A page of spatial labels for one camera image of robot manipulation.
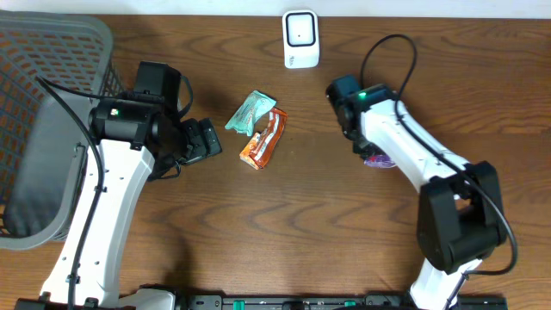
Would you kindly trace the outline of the purple snack packet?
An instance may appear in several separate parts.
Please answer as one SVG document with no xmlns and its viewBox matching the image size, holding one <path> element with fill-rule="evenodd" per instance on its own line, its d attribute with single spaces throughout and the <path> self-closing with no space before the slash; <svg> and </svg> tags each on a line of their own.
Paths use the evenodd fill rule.
<svg viewBox="0 0 551 310">
<path fill-rule="evenodd" d="M 366 157 L 364 164 L 377 169 L 390 169 L 396 166 L 395 162 L 388 155 L 382 154 Z"/>
</svg>

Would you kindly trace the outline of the orange tissue pack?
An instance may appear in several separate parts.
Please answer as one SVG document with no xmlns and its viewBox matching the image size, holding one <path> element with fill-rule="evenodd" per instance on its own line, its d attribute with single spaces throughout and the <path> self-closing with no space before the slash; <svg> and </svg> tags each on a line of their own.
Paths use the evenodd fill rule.
<svg viewBox="0 0 551 310">
<path fill-rule="evenodd" d="M 251 139 L 249 140 L 249 142 L 247 143 L 247 145 L 245 146 L 245 148 L 239 154 L 240 159 L 246 162 L 249 166 L 251 166 L 255 170 L 259 170 L 259 166 L 251 158 L 251 151 L 257 146 L 259 137 L 260 137 L 260 133 L 254 133 Z"/>
</svg>

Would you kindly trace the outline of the red chocolate bar wrapper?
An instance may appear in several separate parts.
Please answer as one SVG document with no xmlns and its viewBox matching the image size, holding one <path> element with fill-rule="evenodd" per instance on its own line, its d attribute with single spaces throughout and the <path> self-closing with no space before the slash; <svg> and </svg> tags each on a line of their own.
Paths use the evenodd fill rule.
<svg viewBox="0 0 551 310">
<path fill-rule="evenodd" d="M 271 159 L 272 153 L 281 138 L 288 120 L 288 114 L 281 109 L 272 108 L 269 111 L 267 127 L 253 140 L 247 158 L 252 166 L 263 169 Z"/>
</svg>

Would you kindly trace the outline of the green wet wipes pack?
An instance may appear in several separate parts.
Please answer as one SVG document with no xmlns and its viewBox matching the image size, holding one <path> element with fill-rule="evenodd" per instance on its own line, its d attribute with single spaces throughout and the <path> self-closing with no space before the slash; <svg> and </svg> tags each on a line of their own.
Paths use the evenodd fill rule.
<svg viewBox="0 0 551 310">
<path fill-rule="evenodd" d="M 253 135 L 256 122 L 276 105 L 276 100 L 258 90 L 253 90 L 225 125 L 226 130 Z"/>
</svg>

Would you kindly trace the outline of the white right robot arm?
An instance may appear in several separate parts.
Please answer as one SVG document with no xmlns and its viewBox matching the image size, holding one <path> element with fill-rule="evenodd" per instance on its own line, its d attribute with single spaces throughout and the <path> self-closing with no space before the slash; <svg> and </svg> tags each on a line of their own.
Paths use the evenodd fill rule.
<svg viewBox="0 0 551 310">
<path fill-rule="evenodd" d="M 344 136 L 373 162 L 386 155 L 419 193 L 417 240 L 424 263 L 411 285 L 421 309 L 449 309 L 468 272 L 507 239 L 498 173 L 440 144 L 385 84 L 361 89 L 347 75 L 325 91 Z"/>
</svg>

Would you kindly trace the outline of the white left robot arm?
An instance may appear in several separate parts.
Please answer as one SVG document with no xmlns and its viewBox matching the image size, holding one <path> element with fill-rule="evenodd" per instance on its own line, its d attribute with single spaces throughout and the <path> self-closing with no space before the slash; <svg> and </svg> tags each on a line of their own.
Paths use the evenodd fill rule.
<svg viewBox="0 0 551 310">
<path fill-rule="evenodd" d="M 143 61 L 133 90 L 96 95 L 87 121 L 59 96 L 62 86 L 43 77 L 38 81 L 82 131 L 88 161 L 59 260 L 40 296 L 18 299 L 15 310 L 183 308 L 177 290 L 160 284 L 122 297 L 120 267 L 145 183 L 222 151 L 213 123 L 187 119 L 191 106 L 179 105 L 180 87 L 189 80 L 167 64 Z"/>
</svg>

